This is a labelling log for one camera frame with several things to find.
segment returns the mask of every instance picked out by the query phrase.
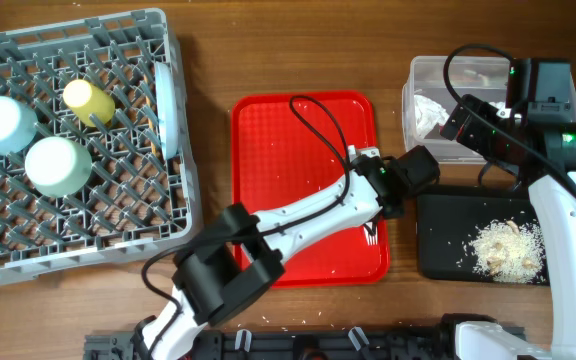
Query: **cup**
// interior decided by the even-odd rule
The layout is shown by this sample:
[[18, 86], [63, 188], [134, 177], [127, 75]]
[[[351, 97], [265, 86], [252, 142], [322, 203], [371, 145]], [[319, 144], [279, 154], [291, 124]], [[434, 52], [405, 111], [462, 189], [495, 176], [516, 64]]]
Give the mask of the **cup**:
[[35, 137], [37, 114], [26, 104], [0, 96], [0, 155], [23, 150]]
[[86, 80], [73, 80], [64, 88], [64, 102], [86, 126], [96, 127], [90, 121], [95, 114], [102, 123], [107, 123], [115, 113], [115, 102], [110, 95]]
[[30, 148], [25, 168], [35, 189], [46, 196], [61, 197], [86, 184], [92, 172], [92, 157], [82, 145], [53, 136]]

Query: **yellow cup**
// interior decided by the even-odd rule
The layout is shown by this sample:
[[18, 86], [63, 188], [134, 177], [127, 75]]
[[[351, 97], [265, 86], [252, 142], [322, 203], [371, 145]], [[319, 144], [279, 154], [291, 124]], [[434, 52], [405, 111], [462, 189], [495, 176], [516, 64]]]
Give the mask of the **yellow cup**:
[[105, 124], [115, 113], [115, 102], [110, 95], [86, 80], [68, 83], [64, 89], [64, 102], [86, 126], [96, 127], [90, 121], [90, 114], [95, 114]]

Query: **white cup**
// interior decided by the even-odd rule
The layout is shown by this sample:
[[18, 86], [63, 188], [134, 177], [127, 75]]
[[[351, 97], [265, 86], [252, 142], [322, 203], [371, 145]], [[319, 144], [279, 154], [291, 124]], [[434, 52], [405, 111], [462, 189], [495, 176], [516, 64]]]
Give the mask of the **white cup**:
[[27, 105], [0, 96], [0, 155], [23, 150], [35, 137], [37, 114]]
[[61, 197], [86, 184], [92, 172], [92, 157], [82, 145], [53, 136], [37, 141], [28, 150], [25, 169], [40, 193]]

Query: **wooden table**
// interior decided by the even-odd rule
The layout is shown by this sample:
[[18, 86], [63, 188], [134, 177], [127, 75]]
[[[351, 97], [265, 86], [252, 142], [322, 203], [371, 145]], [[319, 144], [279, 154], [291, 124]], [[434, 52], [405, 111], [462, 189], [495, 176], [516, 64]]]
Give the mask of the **wooden table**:
[[[576, 2], [79, 1], [0, 0], [0, 31], [161, 7], [182, 46], [207, 221], [230, 203], [228, 112], [245, 95], [359, 90], [373, 103], [382, 154], [398, 156], [404, 152], [401, 90], [417, 55], [445, 55], [467, 42], [485, 42], [516, 57], [567, 57], [576, 86]], [[456, 167], [444, 166], [442, 181], [473, 184], [477, 171], [458, 175]], [[525, 326], [530, 341], [548, 346], [549, 289], [422, 278], [415, 205], [407, 205], [406, 217], [388, 222], [392, 266], [382, 281], [273, 290], [225, 329], [433, 324], [444, 313], [472, 312]], [[1, 287], [0, 359], [80, 359], [84, 335], [129, 330], [157, 314], [164, 301], [144, 288], [140, 268], [88, 267]], [[152, 278], [170, 287], [172, 273], [165, 263]]]

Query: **red tray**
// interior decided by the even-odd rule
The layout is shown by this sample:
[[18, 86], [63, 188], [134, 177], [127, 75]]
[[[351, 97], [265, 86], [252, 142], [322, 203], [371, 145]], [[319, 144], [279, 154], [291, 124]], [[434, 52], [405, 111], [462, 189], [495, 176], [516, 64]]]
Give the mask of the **red tray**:
[[[288, 107], [294, 94], [257, 95], [241, 99], [232, 111], [233, 202], [242, 202], [253, 213], [293, 203], [323, 189], [343, 170], [330, 150]], [[310, 95], [335, 115], [348, 145], [357, 149], [376, 146], [372, 106], [355, 91]], [[326, 114], [308, 101], [296, 109], [343, 154], [339, 135]], [[372, 283], [390, 266], [386, 224], [377, 227], [377, 245], [368, 245], [363, 228], [329, 236], [295, 255], [275, 287], [304, 287]], [[234, 248], [240, 266], [248, 259]]]

